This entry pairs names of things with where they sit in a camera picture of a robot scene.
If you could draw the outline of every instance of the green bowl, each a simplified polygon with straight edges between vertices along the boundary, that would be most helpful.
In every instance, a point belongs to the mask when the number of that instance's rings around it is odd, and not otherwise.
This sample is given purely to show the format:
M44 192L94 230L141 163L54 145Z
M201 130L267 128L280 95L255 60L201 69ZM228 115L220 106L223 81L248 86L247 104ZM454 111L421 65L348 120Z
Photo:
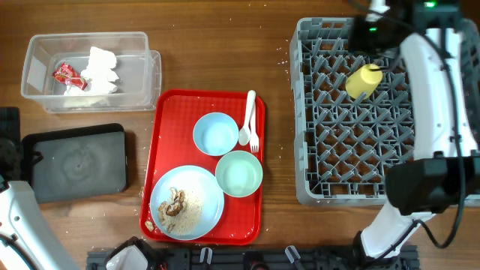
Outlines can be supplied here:
M262 164L247 151L231 151L218 161L215 178L225 194L247 197L262 184Z

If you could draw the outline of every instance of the red tray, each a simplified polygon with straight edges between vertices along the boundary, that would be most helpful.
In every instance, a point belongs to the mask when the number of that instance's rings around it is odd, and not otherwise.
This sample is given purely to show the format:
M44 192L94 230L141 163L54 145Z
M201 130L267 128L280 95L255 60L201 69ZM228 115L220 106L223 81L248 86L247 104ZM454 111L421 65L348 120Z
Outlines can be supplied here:
M157 102L154 128L151 135L145 187L143 190L140 229L155 241L179 242L164 235L157 227L150 232L146 221L151 221L150 196L162 175L183 165L196 165L215 174L221 157L203 154L194 144L195 123L207 113L220 112L231 116L239 127L243 125L247 93L226 91L198 91L173 89L163 93ZM260 151L254 155L263 164L265 138L265 103L256 97L256 131L260 138ZM250 146L237 146L235 150L250 152ZM203 244L247 245L260 233L263 186L245 198L225 195L223 214L217 226L202 238L190 241Z

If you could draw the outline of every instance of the gray plastic crate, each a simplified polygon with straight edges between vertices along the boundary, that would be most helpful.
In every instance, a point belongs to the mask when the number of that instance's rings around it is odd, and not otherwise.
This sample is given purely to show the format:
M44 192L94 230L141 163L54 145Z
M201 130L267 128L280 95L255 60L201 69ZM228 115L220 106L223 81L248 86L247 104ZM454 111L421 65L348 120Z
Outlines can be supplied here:
M393 59L348 53L351 18L305 18L290 43L295 98L295 180L298 201L306 205L369 206L386 201L387 170L413 159L414 121L408 76ZM479 81L479 38L462 44L466 87ZM350 98L347 77L362 65L390 66L366 100ZM467 198L480 205L480 195Z

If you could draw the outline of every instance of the yellow cup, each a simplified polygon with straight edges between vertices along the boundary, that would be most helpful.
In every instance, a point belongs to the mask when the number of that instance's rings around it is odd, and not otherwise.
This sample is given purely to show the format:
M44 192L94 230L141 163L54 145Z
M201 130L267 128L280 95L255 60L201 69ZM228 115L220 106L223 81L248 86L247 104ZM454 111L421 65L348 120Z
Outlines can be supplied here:
M377 65L366 64L346 79L345 89L348 95L357 99L362 92L365 92L367 94L365 99L370 97L383 78L382 71L372 71L376 69L378 69Z

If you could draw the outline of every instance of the bowl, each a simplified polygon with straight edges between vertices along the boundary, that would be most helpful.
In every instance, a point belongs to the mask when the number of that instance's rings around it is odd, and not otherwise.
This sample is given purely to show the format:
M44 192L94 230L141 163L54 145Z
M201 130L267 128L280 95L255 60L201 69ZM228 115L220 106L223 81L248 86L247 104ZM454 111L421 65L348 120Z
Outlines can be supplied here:
M170 188L175 188L177 191L193 191L197 196L202 197L202 213L199 222L188 234L176 235L168 232L160 222L158 207L170 198ZM151 192L150 212L153 221L162 233L173 239L188 241L204 236L217 225L223 211L224 192L218 186L215 177L208 170L198 166L180 166L170 170L158 180Z
M193 128L195 146L204 154L221 156L239 141L239 127L230 116L212 112L202 116Z
M247 197L262 184L262 164L247 151L231 151L218 161L215 177L225 194Z

